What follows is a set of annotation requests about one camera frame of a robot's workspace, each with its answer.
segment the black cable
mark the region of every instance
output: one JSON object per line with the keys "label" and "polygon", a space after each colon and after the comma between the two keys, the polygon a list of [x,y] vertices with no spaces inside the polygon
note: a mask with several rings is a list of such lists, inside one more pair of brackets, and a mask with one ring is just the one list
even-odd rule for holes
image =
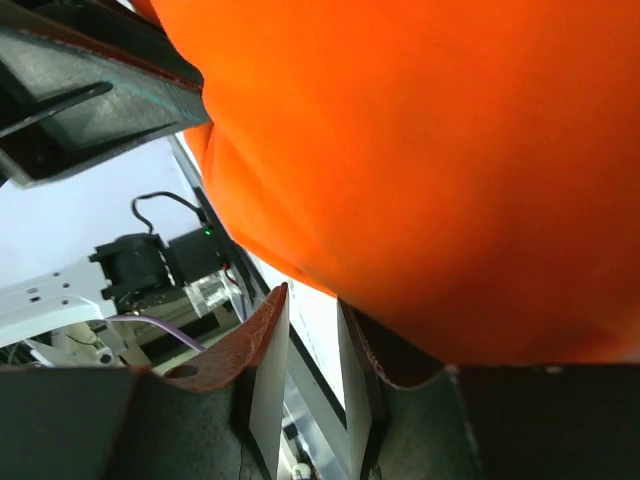
{"label": "black cable", "polygon": [[142,223],[144,223],[149,228],[149,232],[148,232],[149,235],[151,235],[153,233],[153,231],[155,230],[155,227],[153,226],[153,223],[151,223],[145,216],[143,216],[138,211],[138,205],[137,204],[138,204],[138,200],[149,200],[149,199],[155,198],[155,197],[167,197],[167,198],[170,198],[171,200],[176,201],[176,202],[184,205],[189,210],[191,210],[193,213],[195,213],[198,216],[198,219],[200,220],[200,223],[205,223],[206,222],[206,218],[204,217],[204,215],[202,213],[202,210],[200,210],[198,207],[196,207],[192,203],[189,203],[188,201],[186,201],[181,196],[176,195],[175,193],[171,193],[171,192],[145,193],[144,195],[139,195],[136,198],[134,198],[133,200],[131,200],[131,213],[133,213],[134,217],[136,217],[138,220],[140,220]]}
{"label": "black cable", "polygon": [[76,343],[79,343],[80,345],[88,345],[89,347],[93,347],[95,344],[95,342],[94,343],[81,342],[80,340],[73,338],[71,335],[68,335],[68,334],[67,334],[67,338],[73,340]]}

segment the white wall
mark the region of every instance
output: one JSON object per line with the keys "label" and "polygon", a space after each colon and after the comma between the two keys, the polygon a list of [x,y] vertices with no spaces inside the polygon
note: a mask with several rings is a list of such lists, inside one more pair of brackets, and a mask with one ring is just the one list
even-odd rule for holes
{"label": "white wall", "polygon": [[[60,182],[0,187],[0,288],[64,267],[118,236],[145,232],[129,203],[156,190],[195,202],[166,139]],[[138,207],[165,241],[199,225],[193,212],[167,198]]]}

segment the wire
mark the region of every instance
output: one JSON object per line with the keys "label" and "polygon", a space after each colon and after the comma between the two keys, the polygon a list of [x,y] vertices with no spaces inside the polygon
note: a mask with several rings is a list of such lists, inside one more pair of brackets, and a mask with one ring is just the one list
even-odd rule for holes
{"label": "wire", "polygon": [[229,280],[231,283],[233,283],[240,290],[240,305],[241,305],[241,308],[242,308],[242,321],[246,322],[247,321],[247,306],[245,305],[244,295],[242,294],[242,289],[240,288],[240,284],[234,278],[231,278],[231,276],[229,275],[229,265],[227,265],[226,263],[224,265],[222,265],[222,270],[224,271],[224,276],[227,277],[227,280]]}
{"label": "wire", "polygon": [[73,338],[71,335],[66,334],[67,338],[69,338],[70,340],[73,340],[76,343],[79,343],[80,345],[88,345],[89,347],[93,347],[95,346],[95,342],[94,343],[89,343],[89,342],[81,342],[80,340],[78,340],[77,338]]}
{"label": "wire", "polygon": [[113,317],[105,318],[107,321],[111,322],[145,322],[150,323],[151,325],[155,325],[163,329],[165,332],[173,335],[182,343],[187,345],[188,347],[193,348],[197,352],[204,352],[206,348],[202,346],[202,344],[195,341],[189,335],[183,333],[173,325],[164,320],[160,320],[159,318],[148,317],[145,315],[114,315]]}
{"label": "wire", "polygon": [[167,198],[170,198],[171,200],[174,200],[174,201],[184,205],[189,210],[194,212],[198,216],[198,219],[200,220],[200,223],[205,223],[206,222],[206,219],[204,218],[204,214],[202,213],[202,211],[198,207],[193,205],[192,203],[187,202],[180,195],[176,195],[175,193],[164,192],[164,191],[162,191],[162,192],[145,193],[144,195],[139,195],[136,198],[134,198],[133,200],[131,200],[131,213],[133,213],[134,217],[136,217],[138,220],[140,220],[142,223],[144,223],[147,226],[147,228],[149,229],[149,232],[148,232],[149,235],[151,235],[153,233],[153,231],[155,230],[155,227],[153,226],[153,223],[151,223],[147,219],[147,217],[145,217],[144,215],[142,215],[138,211],[138,200],[149,200],[149,199],[155,198],[155,197],[167,197]]}
{"label": "wire", "polygon": [[13,346],[13,349],[11,350],[11,352],[9,352],[9,357],[7,357],[7,365],[11,365],[13,363],[13,357],[15,357],[19,346],[20,346],[20,342],[16,343]]}

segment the hole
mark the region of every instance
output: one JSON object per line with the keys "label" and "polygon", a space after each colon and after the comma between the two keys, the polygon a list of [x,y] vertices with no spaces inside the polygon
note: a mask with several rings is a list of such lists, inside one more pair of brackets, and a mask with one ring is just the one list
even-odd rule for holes
{"label": "hole", "polygon": [[193,365],[180,365],[169,370],[164,376],[167,378],[187,378],[193,377],[197,373],[198,367],[194,367]]}

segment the orange cloth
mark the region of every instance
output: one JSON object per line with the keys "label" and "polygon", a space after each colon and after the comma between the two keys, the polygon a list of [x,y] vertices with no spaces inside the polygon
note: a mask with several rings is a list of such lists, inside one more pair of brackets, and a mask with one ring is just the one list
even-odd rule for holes
{"label": "orange cloth", "polygon": [[446,360],[638,350],[638,2],[153,5],[239,243]]}

